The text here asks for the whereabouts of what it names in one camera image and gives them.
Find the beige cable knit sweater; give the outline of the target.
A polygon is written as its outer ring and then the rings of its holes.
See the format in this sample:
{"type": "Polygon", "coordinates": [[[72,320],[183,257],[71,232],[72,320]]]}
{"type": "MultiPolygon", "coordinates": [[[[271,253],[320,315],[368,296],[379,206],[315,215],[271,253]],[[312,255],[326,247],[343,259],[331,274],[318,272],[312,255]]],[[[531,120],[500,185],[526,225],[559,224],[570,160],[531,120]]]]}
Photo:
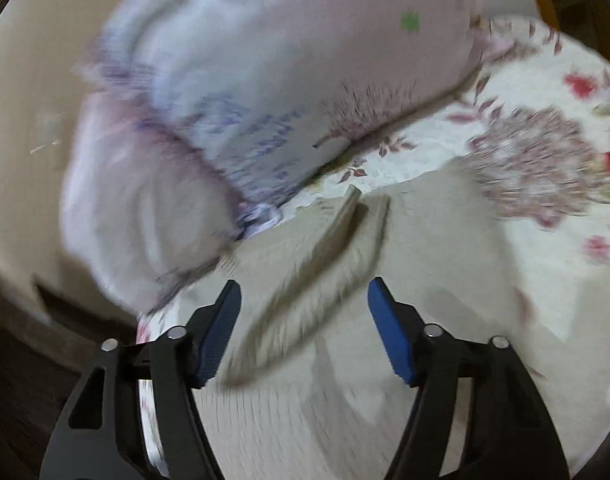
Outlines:
{"type": "Polygon", "coordinates": [[[546,303],[461,165],[318,200],[239,244],[195,479],[610,479],[610,268],[546,303]]]}

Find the pink floral pillow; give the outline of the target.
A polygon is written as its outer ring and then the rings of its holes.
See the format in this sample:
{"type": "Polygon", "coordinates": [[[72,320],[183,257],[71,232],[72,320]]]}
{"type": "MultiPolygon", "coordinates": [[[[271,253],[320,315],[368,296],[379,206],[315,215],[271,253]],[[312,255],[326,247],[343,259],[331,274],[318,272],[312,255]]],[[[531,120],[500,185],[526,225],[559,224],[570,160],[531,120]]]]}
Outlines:
{"type": "Polygon", "coordinates": [[[322,166],[480,65],[475,0],[122,0],[79,73],[63,244],[157,309],[322,166]]]}

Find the white floral bedspread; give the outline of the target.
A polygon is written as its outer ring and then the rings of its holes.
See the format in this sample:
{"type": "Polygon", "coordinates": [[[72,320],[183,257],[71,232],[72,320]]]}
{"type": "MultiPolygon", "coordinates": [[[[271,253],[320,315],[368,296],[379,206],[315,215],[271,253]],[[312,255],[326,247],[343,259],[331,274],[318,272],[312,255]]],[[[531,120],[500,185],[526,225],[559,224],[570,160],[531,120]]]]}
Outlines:
{"type": "Polygon", "coordinates": [[[228,479],[379,479],[416,390],[388,362],[371,278],[462,339],[508,338],[574,479],[610,479],[610,63],[527,18],[454,102],[356,148],[277,229],[139,327],[160,336],[241,283],[195,402],[228,479]]]}

